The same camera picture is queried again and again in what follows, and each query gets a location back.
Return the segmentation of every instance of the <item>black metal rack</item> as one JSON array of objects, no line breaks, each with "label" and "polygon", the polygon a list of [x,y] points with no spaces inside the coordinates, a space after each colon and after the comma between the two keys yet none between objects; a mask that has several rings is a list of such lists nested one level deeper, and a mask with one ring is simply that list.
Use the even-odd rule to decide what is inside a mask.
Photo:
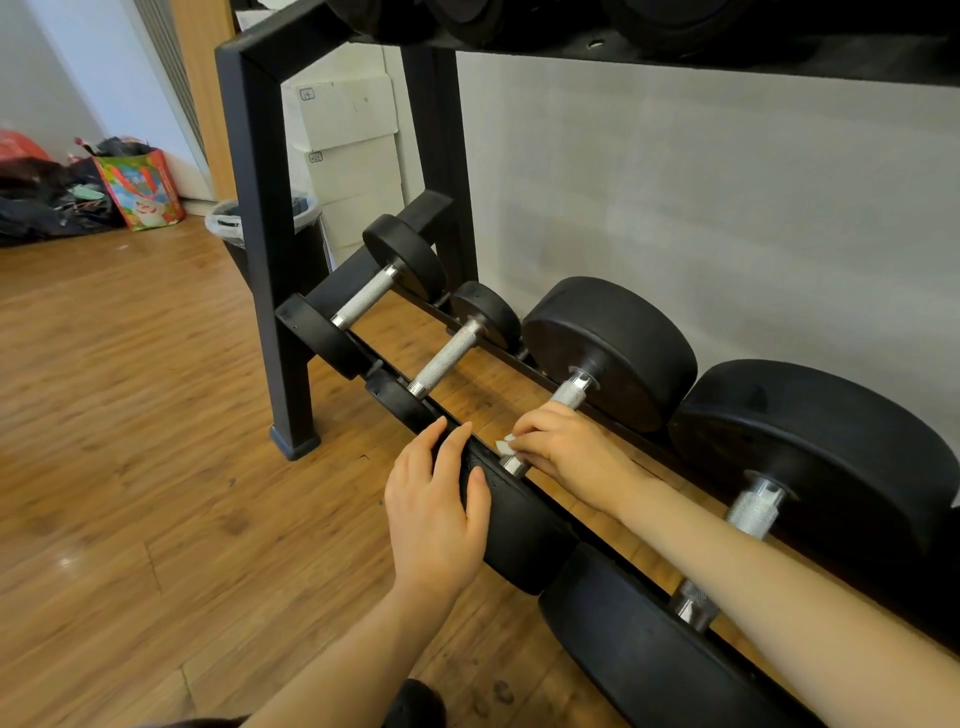
[{"label": "black metal rack", "polygon": [[[280,84],[348,41],[370,42],[356,36],[323,0],[300,0],[217,50],[229,146],[244,214],[249,284],[274,415],[270,431],[289,459],[303,456],[320,439],[313,422],[302,344],[275,317],[276,308],[297,291],[304,264],[294,244]],[[465,280],[478,278],[457,78],[458,50],[467,48],[442,32],[401,49],[425,186],[450,196],[457,206],[459,234],[437,246],[450,290]],[[563,42],[515,55],[652,62],[609,28],[584,29]],[[956,86],[960,85],[957,58],[955,45],[945,37],[802,36],[787,38],[774,48],[768,46],[754,57],[748,58],[742,51],[737,57],[702,57],[695,67]],[[458,326],[444,300],[409,300],[449,328]],[[545,389],[555,387],[522,356],[494,347],[488,347],[488,351]],[[726,492],[708,477],[680,461],[665,433],[641,435],[588,406],[584,411],[711,495],[730,502]],[[938,600],[930,600],[924,589],[938,580],[933,566],[924,563],[892,570],[851,566],[800,542],[783,528],[775,528],[774,533],[944,644],[960,646],[956,620],[949,610],[940,608]]]}]

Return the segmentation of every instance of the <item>wooden floor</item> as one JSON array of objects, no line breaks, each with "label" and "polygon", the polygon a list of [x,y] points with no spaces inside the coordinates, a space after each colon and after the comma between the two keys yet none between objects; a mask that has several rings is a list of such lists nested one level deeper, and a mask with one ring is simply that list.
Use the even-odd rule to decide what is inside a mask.
[{"label": "wooden floor", "polygon": [[[253,711],[389,589],[382,488],[409,433],[314,359],[324,442],[297,463],[280,456],[250,294],[199,219],[0,251],[0,328],[5,726]],[[408,375],[446,340],[394,294],[355,328]],[[478,350],[435,396],[488,442],[547,397]],[[534,478],[662,586],[679,582]],[[722,619],[718,631],[757,659]],[[536,600],[487,567],[415,674],[451,725],[623,724]]]}]

